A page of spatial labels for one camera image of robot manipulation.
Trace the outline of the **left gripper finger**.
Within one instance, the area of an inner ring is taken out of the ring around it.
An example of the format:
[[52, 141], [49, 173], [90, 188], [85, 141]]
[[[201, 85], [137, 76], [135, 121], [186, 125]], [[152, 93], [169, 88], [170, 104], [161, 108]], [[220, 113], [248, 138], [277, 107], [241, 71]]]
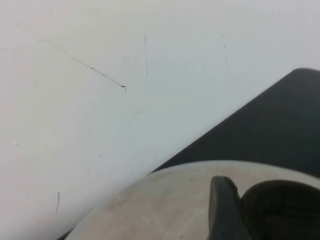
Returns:
[[214, 176], [210, 182], [208, 205], [210, 240], [249, 240], [243, 220], [238, 189], [226, 176]]

